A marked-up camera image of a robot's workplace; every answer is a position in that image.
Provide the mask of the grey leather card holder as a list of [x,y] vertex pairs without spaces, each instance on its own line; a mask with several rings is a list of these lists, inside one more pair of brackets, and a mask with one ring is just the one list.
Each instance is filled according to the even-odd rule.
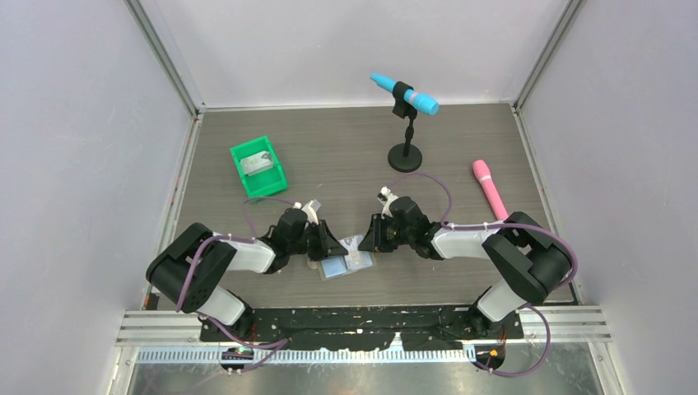
[[376,265],[372,253],[359,250],[363,235],[353,235],[339,240],[339,244],[347,250],[347,255],[326,258],[322,261],[308,261],[308,267],[319,273],[322,280],[353,274],[372,268]]

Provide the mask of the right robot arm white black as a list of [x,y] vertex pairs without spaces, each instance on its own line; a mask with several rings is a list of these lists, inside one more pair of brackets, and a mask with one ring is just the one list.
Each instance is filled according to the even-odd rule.
[[494,264],[500,281],[464,317],[465,327],[484,338],[517,309],[542,303],[576,267],[570,249],[521,211],[491,224],[456,225],[430,221],[409,197],[386,199],[358,249],[391,253],[403,245],[425,259],[487,258]]

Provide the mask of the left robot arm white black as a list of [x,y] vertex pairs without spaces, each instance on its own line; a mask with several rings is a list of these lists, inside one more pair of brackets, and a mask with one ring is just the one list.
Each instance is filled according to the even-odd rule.
[[176,311],[212,317],[230,339],[241,341],[253,320],[249,305],[221,285],[227,272],[273,274],[295,255],[319,262],[347,254],[312,207],[294,206],[259,238],[234,237],[195,222],[150,263],[145,278]]

